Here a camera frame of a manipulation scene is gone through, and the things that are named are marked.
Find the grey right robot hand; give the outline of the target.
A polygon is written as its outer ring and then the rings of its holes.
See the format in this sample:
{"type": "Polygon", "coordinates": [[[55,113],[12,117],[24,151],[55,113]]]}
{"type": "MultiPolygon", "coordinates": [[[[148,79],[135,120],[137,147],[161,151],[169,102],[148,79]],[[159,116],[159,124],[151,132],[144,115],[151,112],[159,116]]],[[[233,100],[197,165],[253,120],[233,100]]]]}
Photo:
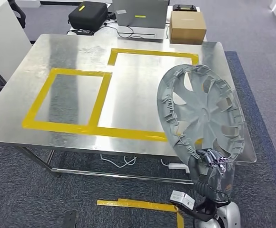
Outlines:
{"type": "Polygon", "coordinates": [[[212,201],[225,203],[230,199],[234,165],[212,148],[197,150],[188,161],[195,191],[212,201]]]}

